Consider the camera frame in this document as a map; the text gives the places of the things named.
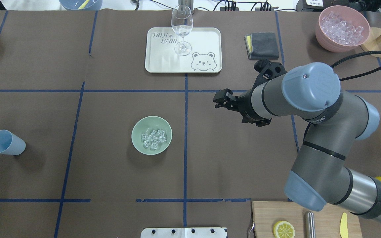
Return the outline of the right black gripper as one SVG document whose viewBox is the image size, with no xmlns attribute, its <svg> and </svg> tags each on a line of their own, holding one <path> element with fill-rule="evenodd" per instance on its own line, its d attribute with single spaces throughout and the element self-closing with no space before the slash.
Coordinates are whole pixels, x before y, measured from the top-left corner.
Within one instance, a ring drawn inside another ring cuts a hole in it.
<svg viewBox="0 0 381 238">
<path fill-rule="evenodd" d="M 215 103 L 215 108 L 225 107 L 227 110 L 238 110 L 242 115 L 242 123 L 255 124 L 257 127 L 269 125 L 271 118 L 263 118 L 255 112 L 251 97 L 252 93 L 233 96 L 233 92 L 230 89 L 223 89 L 216 92 L 213 102 Z"/>
</svg>

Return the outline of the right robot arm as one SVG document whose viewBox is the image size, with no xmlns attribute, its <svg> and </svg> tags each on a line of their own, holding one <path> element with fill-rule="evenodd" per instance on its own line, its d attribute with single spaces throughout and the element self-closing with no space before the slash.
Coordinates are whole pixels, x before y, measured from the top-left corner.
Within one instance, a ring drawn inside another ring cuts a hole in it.
<svg viewBox="0 0 381 238">
<path fill-rule="evenodd" d="M 287 72 L 281 63 L 259 60 L 254 69 L 259 74 L 251 89 L 239 96 L 230 89 L 217 91 L 213 102 L 258 127 L 287 115 L 309 123 L 284 187 L 286 196 L 312 211 L 329 203 L 381 222 L 381 182 L 344 166 L 355 140 L 376 131 L 377 109 L 342 90 L 338 75 L 324 63 Z"/>
</svg>

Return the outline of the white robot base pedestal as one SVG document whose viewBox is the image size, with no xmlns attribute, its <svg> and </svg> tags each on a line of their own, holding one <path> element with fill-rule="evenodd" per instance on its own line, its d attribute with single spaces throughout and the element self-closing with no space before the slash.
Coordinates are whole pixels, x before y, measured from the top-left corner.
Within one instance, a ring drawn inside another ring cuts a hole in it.
<svg viewBox="0 0 381 238">
<path fill-rule="evenodd" d="M 169 227 L 145 228 L 141 238 L 227 238 L 228 232 L 223 227 Z"/>
</svg>

